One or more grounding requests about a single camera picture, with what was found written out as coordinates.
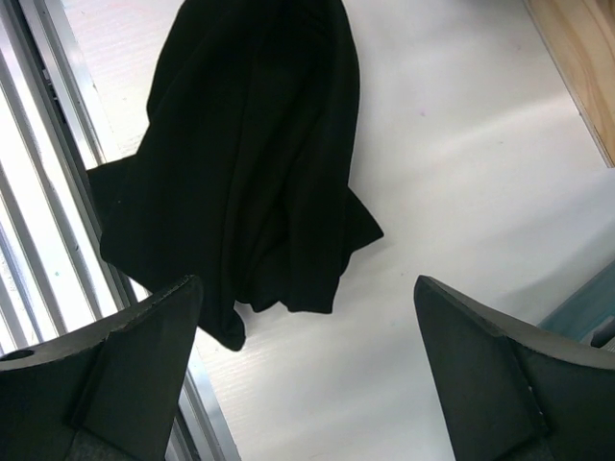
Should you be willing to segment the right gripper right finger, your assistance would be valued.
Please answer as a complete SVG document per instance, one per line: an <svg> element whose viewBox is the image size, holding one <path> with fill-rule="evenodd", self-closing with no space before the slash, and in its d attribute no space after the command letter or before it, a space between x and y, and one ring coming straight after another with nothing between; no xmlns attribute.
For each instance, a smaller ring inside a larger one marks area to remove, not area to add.
<svg viewBox="0 0 615 461"><path fill-rule="evenodd" d="M414 305L455 459L613 459L613 352L428 276Z"/></svg>

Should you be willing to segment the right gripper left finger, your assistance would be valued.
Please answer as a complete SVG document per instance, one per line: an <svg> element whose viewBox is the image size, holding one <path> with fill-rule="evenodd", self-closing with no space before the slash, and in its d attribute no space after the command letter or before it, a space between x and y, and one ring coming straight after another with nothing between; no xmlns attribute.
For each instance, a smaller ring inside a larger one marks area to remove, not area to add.
<svg viewBox="0 0 615 461"><path fill-rule="evenodd" d="M202 284L146 300L1 358L4 460L161 460L192 349Z"/></svg>

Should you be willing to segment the small black skirt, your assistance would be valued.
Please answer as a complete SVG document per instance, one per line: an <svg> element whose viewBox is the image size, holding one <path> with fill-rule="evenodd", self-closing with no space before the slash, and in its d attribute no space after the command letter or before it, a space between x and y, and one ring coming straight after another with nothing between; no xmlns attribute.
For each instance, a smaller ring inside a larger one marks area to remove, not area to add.
<svg viewBox="0 0 615 461"><path fill-rule="evenodd" d="M349 186L357 49L339 1L186 1L136 152L89 170L100 253L150 291L195 275L200 328L239 351L236 312L329 314L383 232Z"/></svg>

